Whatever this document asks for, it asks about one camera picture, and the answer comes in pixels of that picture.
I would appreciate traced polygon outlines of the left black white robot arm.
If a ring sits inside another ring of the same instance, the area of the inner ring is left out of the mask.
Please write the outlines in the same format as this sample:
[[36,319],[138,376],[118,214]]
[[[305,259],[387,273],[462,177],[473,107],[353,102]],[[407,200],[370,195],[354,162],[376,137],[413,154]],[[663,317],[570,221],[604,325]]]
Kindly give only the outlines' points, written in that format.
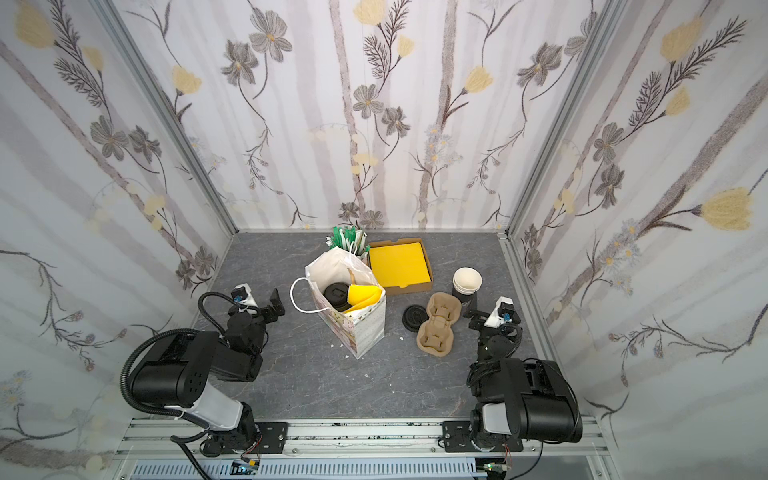
[[137,411],[199,427],[198,434],[171,438],[186,454],[193,442],[208,458],[282,453],[287,423],[257,423],[249,404],[212,383],[257,379],[269,341],[267,327],[285,314],[279,292],[272,291],[267,304],[260,306],[249,286],[241,284],[229,294],[201,294],[197,307],[212,330],[172,329],[140,344],[120,373],[124,400]]

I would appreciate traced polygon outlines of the yellow napkin sheets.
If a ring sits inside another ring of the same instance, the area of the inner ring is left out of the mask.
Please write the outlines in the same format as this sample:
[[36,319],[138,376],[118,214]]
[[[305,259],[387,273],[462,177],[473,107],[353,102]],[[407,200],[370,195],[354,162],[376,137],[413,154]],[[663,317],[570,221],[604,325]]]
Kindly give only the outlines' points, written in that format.
[[377,304],[384,294],[384,290],[377,285],[350,285],[348,292],[348,301],[351,308],[345,313],[351,313],[364,310]]

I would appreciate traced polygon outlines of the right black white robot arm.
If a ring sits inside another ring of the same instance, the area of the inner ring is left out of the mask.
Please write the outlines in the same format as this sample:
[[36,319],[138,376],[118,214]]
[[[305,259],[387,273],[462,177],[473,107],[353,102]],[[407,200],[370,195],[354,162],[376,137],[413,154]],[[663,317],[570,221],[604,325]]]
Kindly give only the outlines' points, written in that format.
[[515,356],[523,327],[514,307],[503,302],[494,313],[470,310],[465,317],[478,333],[477,359],[466,379],[477,400],[469,420],[471,445],[480,451],[519,451],[524,440],[579,442],[578,400],[557,364]]

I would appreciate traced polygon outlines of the white patterned paper bag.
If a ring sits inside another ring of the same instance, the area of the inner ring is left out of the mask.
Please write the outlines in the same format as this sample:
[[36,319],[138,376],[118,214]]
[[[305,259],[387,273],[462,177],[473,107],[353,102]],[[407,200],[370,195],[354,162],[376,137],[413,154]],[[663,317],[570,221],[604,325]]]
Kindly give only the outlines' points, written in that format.
[[[310,309],[295,300],[294,290],[302,281],[314,302]],[[319,315],[357,359],[384,337],[386,292],[371,268],[346,250],[334,247],[306,266],[292,283],[289,298],[298,312]]]

